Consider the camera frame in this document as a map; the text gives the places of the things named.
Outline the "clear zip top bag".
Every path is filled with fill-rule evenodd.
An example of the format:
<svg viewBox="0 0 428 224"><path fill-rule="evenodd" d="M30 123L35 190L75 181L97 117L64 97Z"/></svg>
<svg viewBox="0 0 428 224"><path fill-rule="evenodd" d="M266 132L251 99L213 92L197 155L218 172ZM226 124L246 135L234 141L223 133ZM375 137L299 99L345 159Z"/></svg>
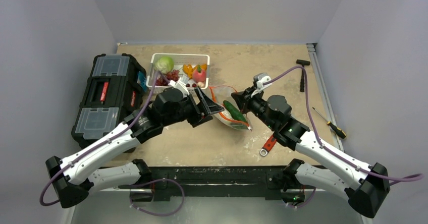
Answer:
<svg viewBox="0 0 428 224"><path fill-rule="evenodd" d="M215 117L226 126L235 130L252 131L250 120L238 109L236 102L232 98L232 93L237 92L235 88L227 85L209 87L209 96L211 99L224 107L224 111L215 114Z"/></svg>

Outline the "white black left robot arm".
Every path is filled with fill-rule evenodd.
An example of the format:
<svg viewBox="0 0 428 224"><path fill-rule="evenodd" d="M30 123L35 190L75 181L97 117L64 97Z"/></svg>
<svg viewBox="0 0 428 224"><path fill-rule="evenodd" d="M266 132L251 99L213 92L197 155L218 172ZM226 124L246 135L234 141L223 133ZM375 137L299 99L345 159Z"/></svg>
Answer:
<svg viewBox="0 0 428 224"><path fill-rule="evenodd" d="M103 165L119 154L160 135L164 127L187 121L197 127L212 120L224 107L195 88L199 102L176 88L167 88L141 110L124 118L110 133L78 153L60 159L49 158L45 164L62 208L82 202L89 194L116 186L145 188L152 180L147 164L141 159L119 166Z"/></svg>

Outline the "white radish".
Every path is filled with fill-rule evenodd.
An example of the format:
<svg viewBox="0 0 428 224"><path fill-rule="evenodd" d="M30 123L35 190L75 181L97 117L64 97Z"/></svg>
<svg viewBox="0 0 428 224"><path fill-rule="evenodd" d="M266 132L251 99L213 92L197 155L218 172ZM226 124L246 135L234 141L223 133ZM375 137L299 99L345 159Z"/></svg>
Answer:
<svg viewBox="0 0 428 224"><path fill-rule="evenodd" d="M243 121L236 120L232 117L232 115L227 111L223 111L221 113L215 114L215 117L224 125L235 129L235 130L252 130L252 126L250 123L245 123Z"/></svg>

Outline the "green cucumber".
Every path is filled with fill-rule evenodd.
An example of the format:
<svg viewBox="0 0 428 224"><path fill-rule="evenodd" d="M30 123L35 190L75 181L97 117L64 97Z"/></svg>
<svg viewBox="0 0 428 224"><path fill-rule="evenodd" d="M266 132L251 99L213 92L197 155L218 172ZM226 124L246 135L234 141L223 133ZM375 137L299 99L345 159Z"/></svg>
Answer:
<svg viewBox="0 0 428 224"><path fill-rule="evenodd" d="M230 113L232 118L237 121L248 123L246 117L243 115L243 113L240 112L239 109L237 109L231 102L224 100L223 105L225 109Z"/></svg>

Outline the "purple grape bunch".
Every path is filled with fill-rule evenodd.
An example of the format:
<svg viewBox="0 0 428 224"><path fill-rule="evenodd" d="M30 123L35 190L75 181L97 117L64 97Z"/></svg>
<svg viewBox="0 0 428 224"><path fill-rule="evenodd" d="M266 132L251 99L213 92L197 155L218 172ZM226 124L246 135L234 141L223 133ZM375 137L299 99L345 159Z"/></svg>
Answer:
<svg viewBox="0 0 428 224"><path fill-rule="evenodd" d="M158 77L156 79L156 86L168 86L170 80L177 81L179 79L179 70L173 69L169 73L162 74L158 73Z"/></svg>

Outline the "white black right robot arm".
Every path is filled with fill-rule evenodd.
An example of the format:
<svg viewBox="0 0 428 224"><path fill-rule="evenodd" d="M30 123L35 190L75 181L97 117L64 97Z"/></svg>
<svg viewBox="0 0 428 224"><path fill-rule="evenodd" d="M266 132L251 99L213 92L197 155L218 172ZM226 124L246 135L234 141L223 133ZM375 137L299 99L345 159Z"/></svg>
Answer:
<svg viewBox="0 0 428 224"><path fill-rule="evenodd" d="M350 187L346 193L351 207L363 216L374 218L390 191L386 180L388 171L380 163L369 165L328 146L309 127L291 115L291 106L285 97L272 95L268 100L262 93L251 97L252 88L232 93L238 109L251 112L272 131L282 146L311 157L331 170Z"/></svg>

